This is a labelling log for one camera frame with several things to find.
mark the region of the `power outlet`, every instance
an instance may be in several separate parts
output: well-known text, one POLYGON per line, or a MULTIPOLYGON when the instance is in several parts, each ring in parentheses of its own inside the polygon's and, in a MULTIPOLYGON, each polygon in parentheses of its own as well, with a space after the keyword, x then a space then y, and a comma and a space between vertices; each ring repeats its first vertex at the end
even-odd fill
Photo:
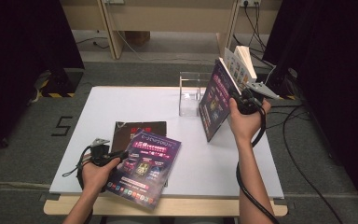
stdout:
POLYGON ((240 7, 244 7, 245 1, 248 2, 248 7, 256 7, 257 4, 260 7, 261 0, 241 0, 240 7))

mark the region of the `yellow and black tape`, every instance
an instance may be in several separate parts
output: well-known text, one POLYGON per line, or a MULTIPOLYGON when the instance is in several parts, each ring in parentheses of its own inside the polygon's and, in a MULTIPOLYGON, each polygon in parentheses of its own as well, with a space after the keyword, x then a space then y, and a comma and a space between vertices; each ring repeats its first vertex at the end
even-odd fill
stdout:
POLYGON ((48 89, 48 79, 43 82, 42 86, 39 89, 39 97, 52 97, 52 98, 62 98, 62 97, 74 97, 74 92, 62 92, 57 90, 48 89))
POLYGON ((279 96, 282 100, 295 100, 296 97, 294 95, 280 95, 279 96))

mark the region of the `white tabletop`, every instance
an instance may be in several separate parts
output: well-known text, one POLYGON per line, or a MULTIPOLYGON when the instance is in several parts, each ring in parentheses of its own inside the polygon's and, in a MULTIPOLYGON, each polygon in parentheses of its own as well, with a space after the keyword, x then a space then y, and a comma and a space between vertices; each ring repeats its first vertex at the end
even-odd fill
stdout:
MULTIPOLYGON (((112 141, 116 121, 167 121, 167 137, 182 142, 165 196, 237 197, 238 151, 227 120, 207 143, 200 117, 179 116, 179 88, 94 87, 51 184, 50 193, 78 194, 73 170, 81 152, 99 137, 112 141)), ((283 198, 281 183, 264 134, 254 148, 270 198, 283 198)))

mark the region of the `controller cable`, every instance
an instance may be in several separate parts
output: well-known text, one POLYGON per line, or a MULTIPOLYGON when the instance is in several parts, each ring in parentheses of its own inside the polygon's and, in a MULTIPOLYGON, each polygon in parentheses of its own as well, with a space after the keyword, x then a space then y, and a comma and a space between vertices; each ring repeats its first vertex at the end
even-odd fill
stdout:
POLYGON ((81 169, 84 165, 86 165, 87 163, 90 162, 90 161, 88 161, 88 162, 86 162, 85 164, 82 165, 82 162, 84 161, 83 160, 84 159, 84 154, 86 154, 86 151, 89 150, 89 149, 91 149, 91 146, 88 146, 83 150, 83 152, 81 153, 80 159, 77 162, 77 165, 76 165, 75 169, 73 169, 72 171, 70 171, 68 173, 63 174, 62 175, 63 177, 67 177, 68 175, 71 175, 75 170, 81 169))
MULTIPOLYGON (((260 116, 261 116, 261 125, 260 125, 260 131, 258 132, 257 137, 252 142, 252 147, 254 147, 260 141, 261 137, 263 136, 264 132, 266 131, 266 123, 267 123, 266 122, 266 111, 263 109, 263 107, 259 106, 256 102, 255 102, 255 105, 257 107, 257 111, 260 113, 260 116)), ((240 162, 239 161, 237 163, 236 175, 237 175, 238 184, 240 185, 240 188, 241 188, 243 194, 248 198, 248 200, 251 201, 251 203, 253 203, 264 215, 266 215, 269 218, 269 220, 272 221, 272 223, 278 224, 279 221, 276 219, 276 217, 273 216, 270 213, 270 211, 267 210, 260 202, 258 202, 257 199, 255 199, 255 197, 248 191, 248 189, 243 184, 242 178, 241 178, 240 162)))

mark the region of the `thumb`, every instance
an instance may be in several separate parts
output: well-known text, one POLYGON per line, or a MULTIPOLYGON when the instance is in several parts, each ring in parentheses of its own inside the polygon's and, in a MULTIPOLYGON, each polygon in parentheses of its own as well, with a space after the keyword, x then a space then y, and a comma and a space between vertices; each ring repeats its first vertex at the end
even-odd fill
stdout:
POLYGON ((110 172, 115 167, 117 167, 119 163, 120 163, 120 158, 114 158, 109 163, 107 163, 104 167, 106 167, 106 169, 109 170, 110 172))
POLYGON ((231 114, 240 113, 238 110, 237 102, 234 100, 234 98, 229 98, 229 110, 231 114))

